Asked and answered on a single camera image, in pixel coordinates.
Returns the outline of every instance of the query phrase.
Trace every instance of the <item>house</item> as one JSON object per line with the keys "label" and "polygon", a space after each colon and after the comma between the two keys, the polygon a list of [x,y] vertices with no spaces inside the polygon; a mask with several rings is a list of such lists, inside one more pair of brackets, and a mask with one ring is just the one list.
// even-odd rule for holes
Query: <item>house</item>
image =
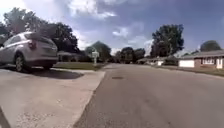
{"label": "house", "polygon": [[222,69],[224,50],[210,51],[210,52],[198,52],[192,55],[186,55],[179,58],[179,67],[186,68],[217,68]]}
{"label": "house", "polygon": [[76,54],[76,53],[70,53],[70,52],[65,52],[65,51],[59,51],[58,52],[58,60],[59,61],[77,61],[77,58],[80,55]]}
{"label": "house", "polygon": [[161,66],[166,58],[167,57],[143,58],[138,60],[138,63]]}

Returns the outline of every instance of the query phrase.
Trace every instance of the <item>tire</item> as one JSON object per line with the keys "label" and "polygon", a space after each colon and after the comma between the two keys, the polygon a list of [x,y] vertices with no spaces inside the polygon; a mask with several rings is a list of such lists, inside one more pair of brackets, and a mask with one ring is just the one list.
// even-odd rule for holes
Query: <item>tire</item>
{"label": "tire", "polygon": [[21,53],[16,54],[15,65],[17,72],[24,72],[25,70],[25,59]]}
{"label": "tire", "polygon": [[50,70],[52,67],[53,67],[53,64],[43,66],[44,70]]}

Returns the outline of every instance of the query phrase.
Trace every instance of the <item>road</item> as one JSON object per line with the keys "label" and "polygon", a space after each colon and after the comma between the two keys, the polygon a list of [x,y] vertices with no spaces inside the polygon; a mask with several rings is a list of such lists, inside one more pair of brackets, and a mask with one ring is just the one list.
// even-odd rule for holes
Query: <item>road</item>
{"label": "road", "polygon": [[224,128],[224,79],[110,65],[75,128]]}

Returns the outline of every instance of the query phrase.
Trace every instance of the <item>parked car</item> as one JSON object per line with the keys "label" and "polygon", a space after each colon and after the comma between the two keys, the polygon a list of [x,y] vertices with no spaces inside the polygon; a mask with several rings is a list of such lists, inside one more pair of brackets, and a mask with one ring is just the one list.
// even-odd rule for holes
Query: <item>parked car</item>
{"label": "parked car", "polygon": [[0,47],[0,62],[15,64],[19,72],[33,66],[49,70],[57,60],[57,46],[54,42],[35,32],[17,34]]}

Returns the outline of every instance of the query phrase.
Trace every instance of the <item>taillight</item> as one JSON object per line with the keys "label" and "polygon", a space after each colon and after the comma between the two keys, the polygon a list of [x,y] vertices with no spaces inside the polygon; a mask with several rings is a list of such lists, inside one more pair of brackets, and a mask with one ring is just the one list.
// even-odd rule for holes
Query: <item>taillight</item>
{"label": "taillight", "polygon": [[35,50],[37,48],[37,44],[33,40],[28,43],[28,46],[31,50]]}

